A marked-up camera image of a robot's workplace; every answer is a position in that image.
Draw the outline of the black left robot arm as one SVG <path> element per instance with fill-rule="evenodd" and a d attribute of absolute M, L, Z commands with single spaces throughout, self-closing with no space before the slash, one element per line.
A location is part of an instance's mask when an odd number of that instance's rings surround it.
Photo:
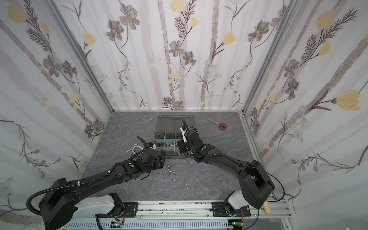
<path fill-rule="evenodd" d="M 72 220 L 79 204 L 89 196 L 111 186 L 139 178 L 144 173 L 164 167 L 165 159 L 138 137 L 144 149 L 130 158 L 113 164 L 104 172 L 79 180 L 58 179 L 51 188 L 32 194 L 26 201 L 27 209 L 42 217 L 47 230 L 56 230 Z"/>

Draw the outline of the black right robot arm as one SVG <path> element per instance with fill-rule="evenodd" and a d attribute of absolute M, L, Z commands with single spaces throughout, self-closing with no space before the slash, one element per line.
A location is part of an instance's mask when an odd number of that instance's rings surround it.
<path fill-rule="evenodd" d="M 231 157 L 211 144 L 205 144 L 199 137 L 195 128 L 184 125 L 180 128 L 183 139 L 179 141 L 181 152 L 189 152 L 197 163 L 205 163 L 216 166 L 225 172 L 232 174 L 240 185 L 240 190 L 231 193 L 224 201 L 227 212 L 245 206 L 260 209 L 273 193 L 275 185 L 260 162 L 238 160 Z"/>

